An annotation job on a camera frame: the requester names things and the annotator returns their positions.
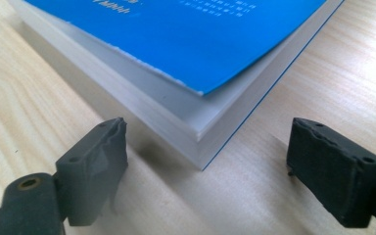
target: blue book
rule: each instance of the blue book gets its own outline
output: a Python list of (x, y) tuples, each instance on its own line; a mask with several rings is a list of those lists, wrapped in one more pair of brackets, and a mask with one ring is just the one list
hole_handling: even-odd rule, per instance
[(208, 94), (264, 56), (324, 0), (26, 0), (147, 70)]

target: blue book cover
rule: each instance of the blue book cover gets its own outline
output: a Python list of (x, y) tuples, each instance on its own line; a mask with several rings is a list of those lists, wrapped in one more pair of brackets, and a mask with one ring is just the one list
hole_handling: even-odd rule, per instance
[(257, 61), (324, 2), (25, 1), (199, 94), (212, 92)]

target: wooden surface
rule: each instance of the wooden surface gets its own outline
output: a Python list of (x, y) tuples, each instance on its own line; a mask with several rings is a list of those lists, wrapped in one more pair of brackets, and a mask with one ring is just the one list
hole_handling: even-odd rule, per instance
[[(54, 161), (108, 117), (32, 49), (20, 23), (0, 0), (0, 201), (16, 178), (53, 173)], [(68, 234), (374, 234), (375, 219), (344, 229), (286, 175), (293, 117), (323, 122), (376, 154), (376, 0), (341, 6), (207, 170), (172, 151), (129, 147), (118, 216), (106, 212)]]

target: wooden table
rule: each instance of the wooden table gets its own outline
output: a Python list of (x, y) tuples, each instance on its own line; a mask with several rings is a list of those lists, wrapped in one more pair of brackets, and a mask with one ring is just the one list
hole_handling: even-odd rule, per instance
[[(54, 161), (108, 118), (32, 49), (20, 25), (0, 0), (0, 201), (16, 178), (53, 173)], [(376, 0), (341, 6), (207, 170), (128, 147), (118, 216), (68, 234), (374, 234), (375, 218), (368, 229), (344, 229), (287, 176), (293, 117), (376, 154)]]

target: thick book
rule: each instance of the thick book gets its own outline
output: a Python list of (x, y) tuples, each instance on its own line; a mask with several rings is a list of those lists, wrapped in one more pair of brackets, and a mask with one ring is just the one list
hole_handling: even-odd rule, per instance
[[(10, 0), (27, 24), (200, 168), (341, 4), (27, 1), (46, 12)], [(215, 4), (226, 9), (210, 12)]]

